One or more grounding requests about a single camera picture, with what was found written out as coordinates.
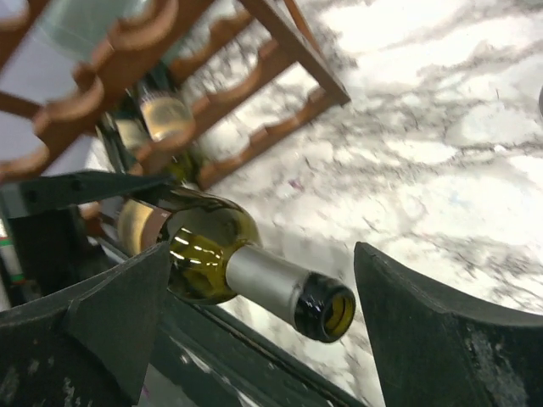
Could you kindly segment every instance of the marble countertop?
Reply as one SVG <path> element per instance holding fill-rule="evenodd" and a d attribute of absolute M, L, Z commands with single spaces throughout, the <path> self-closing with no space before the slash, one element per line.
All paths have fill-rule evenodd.
<path fill-rule="evenodd" d="M 465 293 L 543 313 L 543 2 L 297 3 L 352 102 L 212 192 L 244 206 L 270 250 L 352 287 L 352 252 L 365 241 Z M 198 94 L 239 82 L 265 36 L 251 28 L 189 88 Z M 191 47 L 202 38 L 196 30 Z M 33 58 L 51 53 L 29 47 Z M 28 63 L 29 55 L 20 60 Z M 70 62 L 50 62 L 51 78 L 68 77 Z M 16 87 L 22 75 L 36 79 Z M 70 87 L 50 80 L 42 92 L 45 75 L 11 67 L 0 88 L 42 102 Z M 298 109 L 314 84 L 291 69 L 209 131 L 203 146 L 216 157 L 232 154 L 250 130 Z M 3 135 L 0 158 L 30 151 L 31 128 L 0 118 L 22 133 L 17 140 Z M 85 160 L 103 166 L 98 146 L 85 159 L 88 149 L 88 140 L 78 142 L 53 171 Z M 358 399 L 384 406 L 361 312 L 340 342 L 323 345 L 241 298 L 224 308 Z"/>

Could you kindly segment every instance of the wine rack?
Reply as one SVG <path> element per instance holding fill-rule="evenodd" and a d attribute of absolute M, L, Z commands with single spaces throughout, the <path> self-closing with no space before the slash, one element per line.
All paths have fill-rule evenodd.
<path fill-rule="evenodd" d="M 0 21 L 0 73 L 48 1 L 28 0 L 24 13 Z M 182 152 L 294 63 L 303 66 L 318 82 L 318 87 L 307 96 L 305 106 L 286 120 L 263 124 L 251 135 L 249 146 L 238 156 L 202 168 L 198 176 L 202 189 L 233 173 L 330 107 L 350 101 L 346 90 L 323 60 L 294 0 L 281 1 L 285 2 L 295 27 L 275 0 L 239 0 L 243 7 L 235 15 L 219 19 L 210 26 L 210 39 L 206 46 L 191 57 L 171 62 L 171 73 L 177 83 L 182 84 L 255 20 L 271 34 L 271 39 L 260 47 L 258 63 L 249 76 L 231 89 L 208 93 L 197 100 L 193 104 L 194 122 L 191 127 L 181 134 L 142 147 L 137 152 L 139 164 L 132 173 L 160 171 L 173 155 Z M 0 109 L 32 120 L 34 132 L 43 142 L 26 156 L 1 162 L 0 182 L 39 176 L 78 136 L 92 133 L 99 117 L 112 109 L 124 90 L 153 68 L 178 38 L 188 33 L 213 2 L 153 0 L 137 17 L 117 20 L 96 46 L 91 61 L 76 66 L 73 71 L 76 89 L 65 98 L 40 106 L 0 92 Z"/>

